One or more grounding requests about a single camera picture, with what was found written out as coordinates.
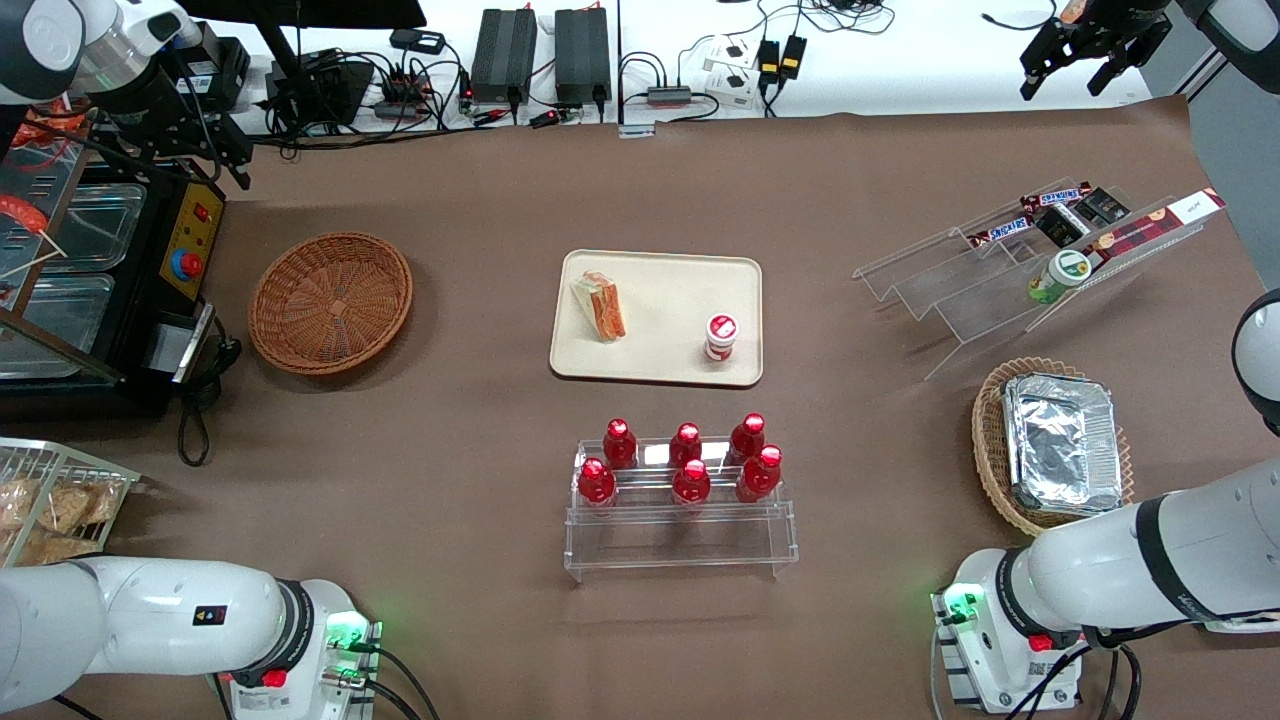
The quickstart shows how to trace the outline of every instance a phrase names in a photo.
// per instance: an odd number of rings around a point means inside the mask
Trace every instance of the wire basket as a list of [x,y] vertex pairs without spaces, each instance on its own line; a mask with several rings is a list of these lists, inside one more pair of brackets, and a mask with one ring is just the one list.
[[56,442],[0,438],[0,559],[45,565],[97,552],[141,475]]
[[276,368],[329,375],[381,352],[412,300],[408,261],[389,242],[357,232],[323,234],[266,269],[250,305],[248,332]]
[[[1014,500],[1009,479],[1009,443],[1005,433],[1005,383],[1029,373],[1047,373],[1070,378],[1084,378],[1075,368],[1047,357],[1019,357],[992,370],[978,391],[973,404],[973,456],[978,465],[982,488],[987,491],[996,510],[1019,530],[1036,537],[1050,528],[1080,520],[1079,515],[1028,510]],[[1129,441],[1116,427],[1116,448],[1120,454],[1120,488],[1125,505],[1133,502],[1133,464],[1129,461]]]

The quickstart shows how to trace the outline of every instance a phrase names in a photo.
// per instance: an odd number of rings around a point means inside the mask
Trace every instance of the wicker basket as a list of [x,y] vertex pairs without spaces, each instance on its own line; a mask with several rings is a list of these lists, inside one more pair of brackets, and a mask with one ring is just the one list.
[[349,370],[408,316],[413,282],[390,243],[357,232],[314,237],[266,269],[248,309],[253,347],[300,375]]
[[[1009,482],[1009,443],[1005,439],[1005,383],[1028,373],[1050,373],[1083,378],[1075,368],[1044,357],[1019,357],[996,368],[982,383],[973,404],[973,455],[978,464],[982,488],[992,505],[1019,530],[1036,537],[1048,528],[1065,525],[1080,518],[1062,512],[1027,510],[1014,500]],[[1124,430],[1116,428],[1116,447],[1120,451],[1120,482],[1124,503],[1133,502],[1133,464],[1129,461],[1129,442]]]

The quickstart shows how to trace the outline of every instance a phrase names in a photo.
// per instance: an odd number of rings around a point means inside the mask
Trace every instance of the candy bar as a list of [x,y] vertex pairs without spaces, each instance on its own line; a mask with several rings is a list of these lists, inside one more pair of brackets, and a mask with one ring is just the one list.
[[973,247],[982,247],[988,242],[998,242],[1011,234],[1020,233],[1025,229],[1030,229],[1032,219],[1029,215],[1019,215],[1014,220],[991,228],[989,231],[982,231],[977,234],[968,236],[969,245]]
[[1023,197],[1023,210],[1028,213],[1036,213],[1043,210],[1055,202],[1061,202],[1064,205],[1073,205],[1079,202],[1085,195],[1093,191],[1093,186],[1087,182],[1082,182],[1080,187],[1069,187],[1066,190],[1057,190],[1053,192],[1044,192],[1041,195],[1027,195]]

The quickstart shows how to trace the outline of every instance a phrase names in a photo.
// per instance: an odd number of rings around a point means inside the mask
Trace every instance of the power adapter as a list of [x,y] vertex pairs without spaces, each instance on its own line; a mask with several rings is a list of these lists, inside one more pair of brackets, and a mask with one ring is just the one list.
[[439,55],[444,50],[444,33],[429,29],[393,29],[392,47],[410,53]]
[[765,40],[762,42],[758,56],[760,60],[760,87],[778,82],[778,41]]
[[783,79],[795,79],[800,76],[800,60],[804,59],[804,49],[808,44],[808,40],[797,35],[787,38],[787,46],[782,50],[782,67],[778,70]]

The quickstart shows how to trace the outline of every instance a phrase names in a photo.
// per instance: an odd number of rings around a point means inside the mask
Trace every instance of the sticker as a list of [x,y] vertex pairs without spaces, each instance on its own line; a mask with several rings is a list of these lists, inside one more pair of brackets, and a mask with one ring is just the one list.
[[225,605],[197,605],[191,618],[192,625],[221,625],[227,621]]
[[[178,82],[175,85],[178,87],[178,92],[183,95],[188,95],[191,92],[189,90],[187,90],[186,78],[183,78],[182,82]],[[209,88],[212,87],[214,85],[214,76],[193,77],[191,78],[191,85],[196,88],[196,92],[198,92],[200,95],[205,95],[206,92],[209,92]]]

